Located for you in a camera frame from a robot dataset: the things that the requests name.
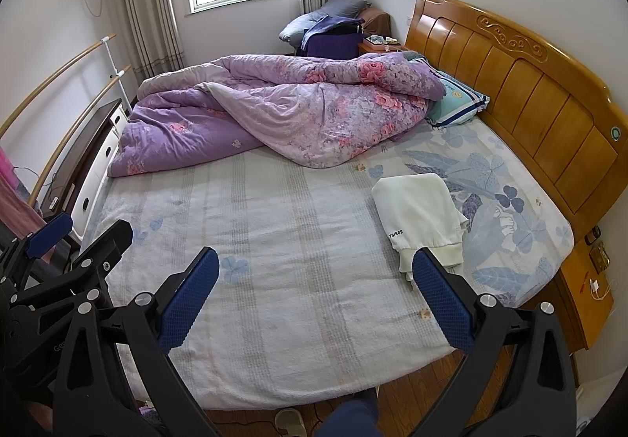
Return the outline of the wooden ballet barre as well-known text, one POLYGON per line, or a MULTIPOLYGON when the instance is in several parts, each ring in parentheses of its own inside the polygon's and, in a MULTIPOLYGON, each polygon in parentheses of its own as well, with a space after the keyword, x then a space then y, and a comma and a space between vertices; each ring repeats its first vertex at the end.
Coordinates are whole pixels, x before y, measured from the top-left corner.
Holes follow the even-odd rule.
POLYGON ((26 96, 18 106, 9 114, 0 128, 0 137, 3 137, 4 134, 9 130, 12 124, 17 120, 17 118, 26 110, 26 108, 45 90, 47 89, 56 79, 58 79, 62 74, 64 74, 67 70, 75 66, 77 63, 81 62, 81 60, 85 59, 87 55, 90 55, 98 48, 102 46, 107 46, 108 43, 117 36, 116 33, 111 33, 109 35, 104 35, 94 44, 90 45, 77 55, 73 56, 70 60, 64 63, 61 67, 58 67, 56 71, 53 71, 50 75, 45 78, 42 83, 39 83, 29 94, 26 96))
POLYGON ((63 153, 64 149, 67 146, 67 143, 69 143, 69 141, 72 139, 72 136, 76 134, 76 131, 78 131, 80 125, 88 117, 88 115, 91 114, 92 111, 94 111, 95 107, 100 102, 100 100, 113 88, 113 86, 116 83, 121 81, 124 75, 130 71, 130 69, 131 69, 130 64, 127 64, 127 66, 124 66, 124 68, 120 69, 120 71, 117 72, 115 77, 112 78, 112 80, 109 81, 109 83, 106 84, 97 93, 96 96, 94 96, 94 99, 91 100, 91 102, 87 105, 87 107, 84 108, 81 114, 79 114, 79 116, 76 117, 75 121, 72 122, 72 125, 70 125, 70 128, 67 130, 67 132, 64 134, 64 136, 61 138, 61 140, 58 142, 57 146, 51 153, 47 164, 45 165, 44 168, 42 168, 42 172, 39 174, 39 177, 35 183, 35 186, 33 187, 33 190, 31 191, 30 198, 28 200, 28 206, 30 206, 31 208, 35 207, 37 197, 39 196, 39 193, 42 191, 42 186, 44 186, 52 168, 54 167, 60 155, 63 153))

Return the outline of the pink hanging cloth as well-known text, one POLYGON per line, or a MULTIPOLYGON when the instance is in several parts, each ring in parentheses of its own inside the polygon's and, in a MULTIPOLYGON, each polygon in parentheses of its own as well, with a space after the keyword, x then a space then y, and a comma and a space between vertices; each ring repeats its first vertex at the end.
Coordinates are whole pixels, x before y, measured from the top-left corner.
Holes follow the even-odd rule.
POLYGON ((45 225, 44 219, 28 206, 18 194, 20 180, 13 173, 13 165, 1 151, 1 221, 18 238, 37 232, 45 225))

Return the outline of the white knit sweater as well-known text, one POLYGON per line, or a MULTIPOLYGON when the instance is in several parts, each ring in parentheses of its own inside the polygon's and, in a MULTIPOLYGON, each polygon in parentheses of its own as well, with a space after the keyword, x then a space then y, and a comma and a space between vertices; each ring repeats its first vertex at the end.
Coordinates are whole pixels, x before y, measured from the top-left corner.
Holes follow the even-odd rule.
POLYGON ((412 260, 420 249, 429 249, 444 267, 463 263, 468 219, 456 209, 443 179, 434 173, 383 177, 371 194, 408 282, 414 281, 412 260))

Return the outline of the grey blue pillow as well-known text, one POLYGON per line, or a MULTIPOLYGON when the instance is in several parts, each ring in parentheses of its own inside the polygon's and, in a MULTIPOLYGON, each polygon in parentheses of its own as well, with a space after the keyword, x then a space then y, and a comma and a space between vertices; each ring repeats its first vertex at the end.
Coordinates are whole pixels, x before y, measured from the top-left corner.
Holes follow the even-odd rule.
POLYGON ((369 5, 371 2, 367 0, 329 0, 319 9, 302 14, 287 23, 279 33, 279 39, 287 42, 294 49, 298 49, 305 32, 320 19, 326 17, 356 18, 369 5))

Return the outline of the wooden headboard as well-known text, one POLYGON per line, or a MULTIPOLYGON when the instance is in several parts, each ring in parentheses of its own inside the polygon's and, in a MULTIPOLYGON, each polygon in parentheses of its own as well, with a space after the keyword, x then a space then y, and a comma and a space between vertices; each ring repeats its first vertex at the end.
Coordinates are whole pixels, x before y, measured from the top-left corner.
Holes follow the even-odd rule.
POLYGON ((480 117, 582 238, 627 187, 627 117, 606 84, 545 38, 459 0, 416 0, 405 40, 489 97, 480 117))

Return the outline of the purple floral quilt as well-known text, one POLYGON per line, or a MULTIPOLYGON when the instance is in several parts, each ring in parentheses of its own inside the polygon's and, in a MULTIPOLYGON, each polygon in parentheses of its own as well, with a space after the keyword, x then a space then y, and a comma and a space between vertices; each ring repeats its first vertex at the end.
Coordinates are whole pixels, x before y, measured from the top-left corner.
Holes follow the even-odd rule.
POLYGON ((229 55, 143 81, 109 175, 185 168, 262 146, 300 166, 335 167, 414 128, 445 93, 431 69, 401 53, 229 55))

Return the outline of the dark wood white dresser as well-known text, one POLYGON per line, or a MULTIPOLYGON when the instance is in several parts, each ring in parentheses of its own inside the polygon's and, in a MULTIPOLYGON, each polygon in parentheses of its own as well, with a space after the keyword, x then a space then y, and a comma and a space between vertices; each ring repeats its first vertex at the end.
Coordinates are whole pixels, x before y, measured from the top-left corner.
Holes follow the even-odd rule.
POLYGON ((73 140, 42 200, 45 220, 60 213, 71 217, 69 236, 76 245, 81 245, 84 238, 98 194, 108 177, 109 164, 116 155, 120 135, 127 124, 120 99, 100 106, 73 140))

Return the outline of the dark purple cloth pile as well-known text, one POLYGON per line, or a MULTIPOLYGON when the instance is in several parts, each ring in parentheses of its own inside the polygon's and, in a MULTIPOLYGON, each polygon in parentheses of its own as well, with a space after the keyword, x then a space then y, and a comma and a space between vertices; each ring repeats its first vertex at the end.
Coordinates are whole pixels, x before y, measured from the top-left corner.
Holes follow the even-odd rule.
POLYGON ((364 39, 360 17, 325 16, 303 34, 299 54, 331 60, 350 60, 359 55, 364 39))

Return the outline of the wooden nightstand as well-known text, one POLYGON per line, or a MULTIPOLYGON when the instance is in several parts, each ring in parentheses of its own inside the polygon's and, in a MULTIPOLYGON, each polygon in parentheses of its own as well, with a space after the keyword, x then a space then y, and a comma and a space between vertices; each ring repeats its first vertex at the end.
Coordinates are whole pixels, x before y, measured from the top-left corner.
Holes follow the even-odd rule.
POLYGON ((401 44, 387 44, 386 42, 374 42, 365 37, 358 45, 359 54, 368 53, 389 53, 407 51, 407 48, 401 44))
POLYGON ((591 247, 581 239, 552 280, 525 308, 549 302, 555 309, 571 353, 589 350, 601 334, 613 306, 604 272, 598 273, 590 257, 591 247))

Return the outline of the white slipper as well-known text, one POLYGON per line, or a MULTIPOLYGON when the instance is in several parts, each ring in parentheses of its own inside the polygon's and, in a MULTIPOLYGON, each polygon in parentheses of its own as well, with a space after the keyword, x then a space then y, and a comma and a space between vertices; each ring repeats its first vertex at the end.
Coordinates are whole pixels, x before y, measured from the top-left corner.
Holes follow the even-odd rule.
POLYGON ((275 427, 282 436, 308 437, 301 413, 295 408, 284 408, 275 414, 275 427))

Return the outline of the lower wooden ballet barre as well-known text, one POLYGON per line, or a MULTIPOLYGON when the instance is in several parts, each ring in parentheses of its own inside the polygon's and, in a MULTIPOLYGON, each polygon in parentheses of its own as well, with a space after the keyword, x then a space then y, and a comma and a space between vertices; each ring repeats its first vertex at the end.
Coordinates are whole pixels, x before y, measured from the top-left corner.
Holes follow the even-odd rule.
POLYGON ((84 108, 81 114, 79 114, 79 116, 76 117, 75 121, 72 122, 72 125, 70 125, 70 128, 67 130, 67 132, 64 134, 64 136, 61 138, 61 140, 58 142, 57 146, 51 153, 47 164, 45 165, 44 168, 42 168, 42 172, 39 174, 39 177, 35 183, 35 186, 33 187, 33 190, 31 191, 30 198, 28 200, 28 206, 30 206, 31 208, 35 207, 37 197, 39 196, 39 193, 42 191, 42 186, 44 186, 52 168, 54 167, 60 155, 63 153, 64 149, 67 146, 67 143, 69 143, 69 141, 72 139, 72 136, 76 134, 76 131, 78 131, 80 125, 88 117, 88 115, 91 114, 92 111, 94 111, 95 107, 100 102, 100 100, 113 88, 113 86, 116 83, 121 81, 124 75, 130 71, 130 69, 131 69, 130 64, 127 64, 127 66, 124 66, 124 68, 120 69, 120 71, 117 72, 115 77, 112 78, 112 80, 109 81, 109 83, 106 84, 97 93, 96 96, 94 96, 94 99, 91 100, 91 102, 87 105, 87 107, 84 108))

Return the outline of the white barre stand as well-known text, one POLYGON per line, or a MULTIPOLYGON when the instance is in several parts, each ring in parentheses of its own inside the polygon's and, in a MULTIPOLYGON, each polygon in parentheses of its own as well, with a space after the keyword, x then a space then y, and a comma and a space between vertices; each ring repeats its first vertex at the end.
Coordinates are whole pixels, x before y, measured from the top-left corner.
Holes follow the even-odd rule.
POLYGON ((114 34, 112 35, 104 35, 101 38, 101 42, 102 42, 102 46, 105 48, 105 52, 108 55, 110 64, 111 64, 111 68, 112 71, 114 72, 114 77, 117 78, 117 84, 119 86, 120 92, 121 92, 121 101, 122 101, 122 105, 124 106, 124 110, 126 111, 127 115, 131 114, 132 111, 132 106, 131 106, 131 102, 128 98, 126 89, 124 88, 124 83, 122 82, 122 78, 124 77, 124 75, 126 74, 126 71, 124 69, 118 69, 111 51, 111 48, 109 46, 110 41, 115 37, 114 34))

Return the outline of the teal striped pillow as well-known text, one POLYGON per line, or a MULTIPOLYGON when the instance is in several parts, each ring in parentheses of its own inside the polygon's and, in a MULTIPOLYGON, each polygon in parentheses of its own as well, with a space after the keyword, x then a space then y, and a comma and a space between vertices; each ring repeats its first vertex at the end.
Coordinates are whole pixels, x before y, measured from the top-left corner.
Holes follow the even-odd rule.
POLYGON ((431 72, 446 89, 444 98, 435 101, 426 114, 426 122, 433 129, 444 129, 450 125, 467 122, 489 105, 489 97, 484 93, 478 92, 444 71, 431 68, 431 72))

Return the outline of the person's blue trouser leg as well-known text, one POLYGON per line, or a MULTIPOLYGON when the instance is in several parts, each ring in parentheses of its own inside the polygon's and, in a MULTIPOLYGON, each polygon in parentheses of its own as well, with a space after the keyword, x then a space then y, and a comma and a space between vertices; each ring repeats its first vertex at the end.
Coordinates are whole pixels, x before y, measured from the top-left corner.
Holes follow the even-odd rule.
POLYGON ((315 435, 318 437, 382 437, 378 430, 378 387, 355 393, 333 410, 315 435))

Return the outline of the wooden near nightstand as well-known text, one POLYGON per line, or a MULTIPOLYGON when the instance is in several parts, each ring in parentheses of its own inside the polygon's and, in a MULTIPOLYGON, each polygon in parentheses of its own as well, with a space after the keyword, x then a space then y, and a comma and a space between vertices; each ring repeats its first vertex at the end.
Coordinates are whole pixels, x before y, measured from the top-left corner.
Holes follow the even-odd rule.
POLYGON ((598 273, 590 257, 591 247, 581 239, 552 280, 525 308, 549 302, 555 309, 571 353, 589 350, 601 334, 613 306, 604 272, 598 273))

